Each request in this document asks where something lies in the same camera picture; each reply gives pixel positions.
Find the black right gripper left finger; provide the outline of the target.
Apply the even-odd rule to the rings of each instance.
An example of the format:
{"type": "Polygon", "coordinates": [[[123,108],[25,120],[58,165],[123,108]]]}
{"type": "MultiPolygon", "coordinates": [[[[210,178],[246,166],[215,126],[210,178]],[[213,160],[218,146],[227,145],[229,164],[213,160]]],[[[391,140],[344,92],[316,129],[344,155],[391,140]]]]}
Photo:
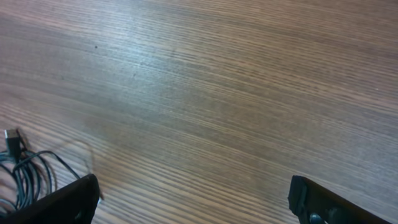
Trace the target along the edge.
{"type": "Polygon", "coordinates": [[[98,179],[88,174],[18,210],[2,224],[90,224],[100,199],[98,179]]]}

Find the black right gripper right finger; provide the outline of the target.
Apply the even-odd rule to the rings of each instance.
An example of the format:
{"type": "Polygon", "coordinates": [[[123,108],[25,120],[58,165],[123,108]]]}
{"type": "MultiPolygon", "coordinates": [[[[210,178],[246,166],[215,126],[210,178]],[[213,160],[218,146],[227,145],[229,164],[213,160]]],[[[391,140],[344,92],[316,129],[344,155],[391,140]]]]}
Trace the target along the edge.
{"type": "Polygon", "coordinates": [[[316,182],[294,175],[290,183],[289,209],[300,224],[367,224],[386,220],[351,203],[316,182]]]}

